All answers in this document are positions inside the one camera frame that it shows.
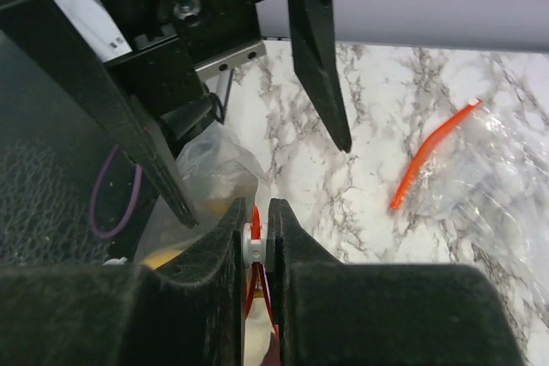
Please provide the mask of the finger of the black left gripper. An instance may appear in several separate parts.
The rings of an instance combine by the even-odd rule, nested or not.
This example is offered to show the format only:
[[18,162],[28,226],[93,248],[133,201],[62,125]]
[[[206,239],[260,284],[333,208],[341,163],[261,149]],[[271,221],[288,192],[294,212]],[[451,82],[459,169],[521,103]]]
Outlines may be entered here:
[[336,68],[333,0],[287,0],[293,67],[339,150],[352,138]]
[[53,0],[1,0],[1,29],[138,165],[178,220],[193,208],[158,123],[123,91]]

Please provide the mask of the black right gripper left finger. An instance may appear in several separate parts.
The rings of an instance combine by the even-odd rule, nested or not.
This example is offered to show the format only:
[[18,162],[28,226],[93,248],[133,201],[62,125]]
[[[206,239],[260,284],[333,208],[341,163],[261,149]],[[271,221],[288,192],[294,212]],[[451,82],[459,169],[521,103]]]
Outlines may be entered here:
[[54,265],[1,271],[4,365],[240,365],[244,360],[237,199],[164,266]]

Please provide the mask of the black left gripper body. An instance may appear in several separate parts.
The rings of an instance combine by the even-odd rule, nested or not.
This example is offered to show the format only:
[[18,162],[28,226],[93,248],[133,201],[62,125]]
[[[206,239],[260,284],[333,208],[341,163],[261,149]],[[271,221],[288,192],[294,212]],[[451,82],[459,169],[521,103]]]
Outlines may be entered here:
[[100,0],[130,52],[107,64],[158,122],[206,96],[203,83],[265,53],[259,0]]

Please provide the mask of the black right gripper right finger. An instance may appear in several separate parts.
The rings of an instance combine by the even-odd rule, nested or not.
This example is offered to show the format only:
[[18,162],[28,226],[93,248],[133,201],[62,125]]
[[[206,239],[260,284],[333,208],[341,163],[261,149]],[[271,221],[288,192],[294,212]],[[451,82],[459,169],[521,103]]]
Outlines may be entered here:
[[495,288],[456,264],[344,264],[273,199],[270,277],[285,365],[521,365]]

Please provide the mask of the clear zip top bag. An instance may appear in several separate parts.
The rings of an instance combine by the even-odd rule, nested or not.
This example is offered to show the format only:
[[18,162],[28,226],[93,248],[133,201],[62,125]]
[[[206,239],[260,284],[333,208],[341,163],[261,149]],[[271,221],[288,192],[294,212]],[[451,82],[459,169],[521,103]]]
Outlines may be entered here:
[[134,261],[174,281],[182,296],[166,311],[186,365],[277,365],[278,343],[253,259],[253,220],[267,220],[270,187],[255,155],[220,123],[176,159],[197,224],[182,224],[156,201]]

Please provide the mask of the clear zip bag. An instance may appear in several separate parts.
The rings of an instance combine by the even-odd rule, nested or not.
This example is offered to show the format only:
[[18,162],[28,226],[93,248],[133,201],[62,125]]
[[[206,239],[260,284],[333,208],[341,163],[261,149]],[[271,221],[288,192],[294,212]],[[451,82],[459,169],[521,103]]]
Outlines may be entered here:
[[471,99],[419,146],[390,200],[430,219],[464,219],[496,251],[548,252],[548,140]]
[[174,281],[182,296],[166,311],[186,365],[277,365],[278,343],[253,259],[253,220],[267,220],[270,187],[255,155],[220,123],[176,159],[197,224],[182,224],[156,201],[134,261]]

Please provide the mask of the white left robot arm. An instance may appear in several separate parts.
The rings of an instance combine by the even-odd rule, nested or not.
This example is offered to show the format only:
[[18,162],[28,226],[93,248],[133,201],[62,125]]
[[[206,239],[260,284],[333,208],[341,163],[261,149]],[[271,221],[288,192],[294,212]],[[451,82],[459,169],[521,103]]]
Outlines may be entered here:
[[[174,155],[213,108],[206,80],[264,53],[263,0],[1,0],[1,261],[96,262],[85,229],[102,155],[122,148],[191,222]],[[333,0],[287,0],[293,67],[334,144],[352,142]]]

